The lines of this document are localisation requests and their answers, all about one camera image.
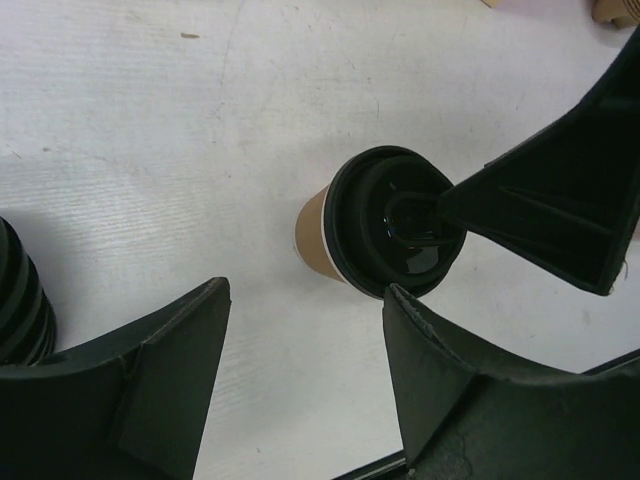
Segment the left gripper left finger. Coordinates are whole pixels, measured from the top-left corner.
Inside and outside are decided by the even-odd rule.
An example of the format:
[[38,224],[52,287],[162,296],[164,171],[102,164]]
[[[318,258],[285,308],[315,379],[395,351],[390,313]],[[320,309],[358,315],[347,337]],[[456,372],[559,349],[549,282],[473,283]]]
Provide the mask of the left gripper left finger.
[[1,370],[5,479],[190,479],[231,308],[211,279],[32,366]]

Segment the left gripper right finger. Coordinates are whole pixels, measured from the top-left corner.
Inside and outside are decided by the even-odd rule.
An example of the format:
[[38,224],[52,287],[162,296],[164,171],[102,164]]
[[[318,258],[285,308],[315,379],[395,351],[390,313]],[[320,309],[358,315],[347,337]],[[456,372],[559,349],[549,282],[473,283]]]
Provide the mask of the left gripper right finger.
[[583,373],[512,354],[409,292],[383,330],[412,479],[635,479],[639,355]]

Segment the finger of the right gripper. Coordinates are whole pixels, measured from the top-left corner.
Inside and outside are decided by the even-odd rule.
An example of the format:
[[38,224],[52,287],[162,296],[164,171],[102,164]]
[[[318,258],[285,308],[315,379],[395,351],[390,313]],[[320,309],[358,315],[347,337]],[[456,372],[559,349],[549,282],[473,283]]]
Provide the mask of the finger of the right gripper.
[[608,295],[639,220],[639,35],[573,109],[448,190],[438,212]]

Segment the black coffee cup lid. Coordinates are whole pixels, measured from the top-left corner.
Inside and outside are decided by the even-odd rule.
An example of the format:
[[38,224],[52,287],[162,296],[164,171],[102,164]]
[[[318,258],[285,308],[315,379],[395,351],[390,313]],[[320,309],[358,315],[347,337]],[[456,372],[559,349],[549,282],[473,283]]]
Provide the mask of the black coffee cup lid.
[[340,278],[372,298],[398,284],[416,297],[448,274],[466,238],[441,219],[452,182],[426,158],[384,145],[349,159],[328,186],[322,236]]

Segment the single brown paper cup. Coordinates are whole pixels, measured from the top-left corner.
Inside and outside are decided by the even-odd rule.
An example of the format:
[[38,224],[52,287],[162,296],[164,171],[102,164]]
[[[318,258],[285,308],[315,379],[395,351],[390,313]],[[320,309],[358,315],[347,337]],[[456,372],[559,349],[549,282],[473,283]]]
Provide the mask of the single brown paper cup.
[[310,198],[301,209],[294,227],[296,250],[301,260],[314,272],[344,282],[326,247],[324,205],[328,186]]

